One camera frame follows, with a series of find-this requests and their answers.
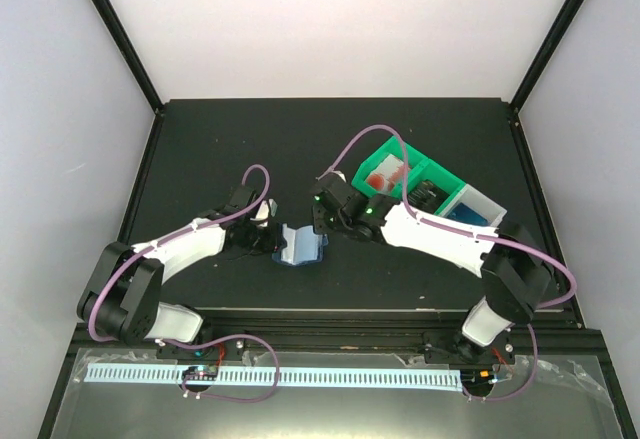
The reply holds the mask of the blue card holder wallet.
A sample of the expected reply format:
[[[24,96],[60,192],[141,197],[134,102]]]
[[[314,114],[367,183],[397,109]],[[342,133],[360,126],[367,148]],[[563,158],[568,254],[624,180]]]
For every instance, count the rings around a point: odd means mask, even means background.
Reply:
[[[316,234],[312,225],[294,229],[283,224],[281,232],[282,246],[272,254],[276,263],[298,267],[322,261],[324,248],[328,245],[325,234]]]

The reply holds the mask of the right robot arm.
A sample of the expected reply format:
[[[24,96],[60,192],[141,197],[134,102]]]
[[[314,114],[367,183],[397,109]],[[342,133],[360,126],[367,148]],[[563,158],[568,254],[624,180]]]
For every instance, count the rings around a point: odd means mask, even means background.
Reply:
[[[538,257],[528,231],[517,224],[499,229],[413,212],[389,195],[365,196],[334,172],[319,178],[311,193],[315,232],[335,231],[361,242],[419,251],[480,279],[483,296],[460,330],[430,342],[439,354],[459,363],[485,362],[507,329],[530,323],[551,282],[551,268]]]

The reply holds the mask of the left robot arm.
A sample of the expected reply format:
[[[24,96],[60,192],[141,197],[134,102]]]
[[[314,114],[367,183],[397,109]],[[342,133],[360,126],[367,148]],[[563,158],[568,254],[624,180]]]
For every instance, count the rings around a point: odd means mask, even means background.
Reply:
[[[76,313],[97,342],[179,342],[193,358],[214,347],[213,331],[194,308],[161,300],[162,287],[197,262],[238,247],[271,254],[283,243],[275,222],[277,203],[238,186],[227,204],[210,209],[160,238],[127,245],[113,242],[101,253]]]

